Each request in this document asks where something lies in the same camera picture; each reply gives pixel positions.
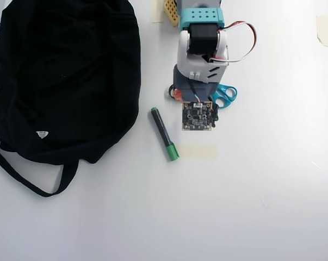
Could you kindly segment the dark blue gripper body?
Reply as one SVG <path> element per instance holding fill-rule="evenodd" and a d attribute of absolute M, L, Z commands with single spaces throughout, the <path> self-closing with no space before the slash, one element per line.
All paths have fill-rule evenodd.
<path fill-rule="evenodd" d="M 215 93 L 218 86 L 217 83 L 204 83 L 189 79 L 182 75 L 179 72 L 177 65 L 175 65 L 173 74 L 173 86 L 181 91 L 183 102 L 197 101 L 195 94 L 191 89 L 191 85 L 193 85 L 194 90 L 201 102 L 209 101 L 210 96 Z"/>

